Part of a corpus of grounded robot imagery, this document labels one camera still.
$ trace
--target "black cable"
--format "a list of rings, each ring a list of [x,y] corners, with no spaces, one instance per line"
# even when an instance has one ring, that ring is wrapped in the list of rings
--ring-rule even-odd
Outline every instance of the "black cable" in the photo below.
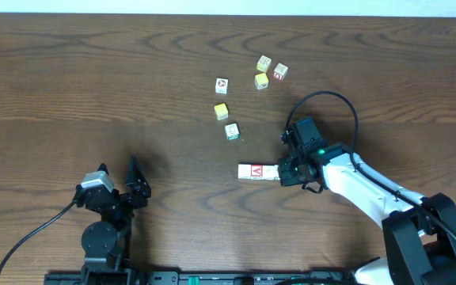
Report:
[[[54,218],[51,218],[50,221],[44,223],[43,225],[39,226],[36,228],[36,230],[32,231],[31,233],[29,233],[27,236],[25,236],[24,238],[21,239],[21,241],[19,241],[5,256],[5,258],[3,258],[3,261],[1,261],[1,264],[0,264],[0,276],[1,276],[1,271],[3,270],[3,267],[5,267],[5,264],[6,262],[8,261],[8,259],[12,256],[13,253],[15,253],[15,251],[19,248],[19,246],[21,246],[23,243],[25,243],[25,241],[27,241],[29,238],[31,238],[33,235],[35,234],[38,234],[41,230],[43,230],[44,228],[46,228],[48,225],[52,224],[53,222],[55,222],[57,219],[61,218],[61,216],[64,215],[64,213],[68,212],[68,210],[70,210],[73,205],[75,205],[75,203],[77,203],[77,201],[71,201],[71,203],[66,206],[62,211],[59,212],[59,214],[57,214]]]
[[[451,237],[456,242],[456,234],[453,232],[453,230],[448,225],[446,225],[444,222],[442,222],[441,220],[436,218],[434,216],[434,214],[432,214],[430,211],[428,211],[426,208],[424,208],[423,206],[419,205],[418,203],[415,203],[414,201],[410,200],[408,197],[403,196],[400,193],[400,191],[393,190],[393,189],[389,188],[388,186],[384,185],[383,183],[381,183],[379,180],[373,178],[371,175],[369,175],[368,173],[363,171],[363,169],[360,166],[360,164],[355,163],[354,153],[355,153],[355,148],[356,148],[356,140],[358,139],[358,116],[357,116],[356,110],[353,107],[353,105],[351,104],[351,102],[348,99],[346,99],[344,96],[342,96],[342,95],[340,95],[338,93],[335,93],[333,91],[318,91],[318,92],[311,93],[311,94],[305,96],[304,98],[302,98],[293,107],[293,109],[291,109],[290,115],[288,116],[288,119],[287,119],[287,122],[286,122],[285,130],[288,128],[288,126],[290,124],[290,121],[291,121],[291,117],[295,113],[296,109],[304,101],[306,101],[307,99],[309,99],[309,98],[311,98],[313,96],[316,96],[316,95],[320,95],[320,94],[329,94],[329,95],[333,95],[335,97],[339,97],[340,99],[342,99],[349,106],[349,108],[351,109],[351,112],[353,113],[353,119],[355,120],[355,133],[353,134],[353,141],[352,141],[351,147],[349,149],[349,159],[350,159],[351,163],[354,165],[355,171],[359,171],[362,175],[364,175],[368,180],[372,181],[377,186],[383,188],[385,191],[387,191],[388,193],[394,195],[396,198],[399,198],[399,199],[403,200],[404,202],[406,202],[406,203],[410,204],[411,206],[413,206],[420,213],[422,213],[423,215],[427,216],[441,230],[444,230],[448,234],[448,236]],[[291,284],[293,284],[293,283],[284,283],[284,284],[281,284],[281,285],[291,285]]]
[[[284,280],[274,285],[294,285],[294,284],[341,284],[341,285],[363,285],[351,281],[342,281],[334,279],[320,279],[320,278],[297,278]]]
[[[305,102],[308,99],[310,99],[311,97],[314,97],[314,96],[317,96],[317,95],[332,95],[332,96],[335,96],[337,98],[340,98],[351,109],[351,113],[353,113],[353,117],[355,118],[355,133],[353,134],[353,140],[351,141],[351,146],[350,146],[350,150],[349,150],[349,154],[350,154],[349,158],[351,160],[351,163],[353,165],[355,165],[355,159],[353,158],[353,153],[355,152],[356,140],[358,139],[358,115],[356,114],[355,107],[353,107],[352,103],[348,99],[346,99],[346,97],[340,95],[339,93],[336,93],[336,92],[333,92],[333,91],[317,91],[317,92],[311,93],[311,94],[305,96],[304,98],[302,98],[291,109],[290,115],[288,115],[288,119],[286,120],[286,126],[284,126],[284,130],[288,129],[288,126],[290,125],[290,122],[291,122],[291,118],[293,117],[293,114],[295,114],[295,111],[297,110],[297,108],[300,107],[300,105],[303,102]]]
[[[314,194],[321,194],[323,192],[323,189],[324,189],[323,185],[320,185],[320,188],[318,190],[314,190],[311,187],[307,187],[308,184],[309,184],[309,182],[302,184],[302,190],[309,190]]]

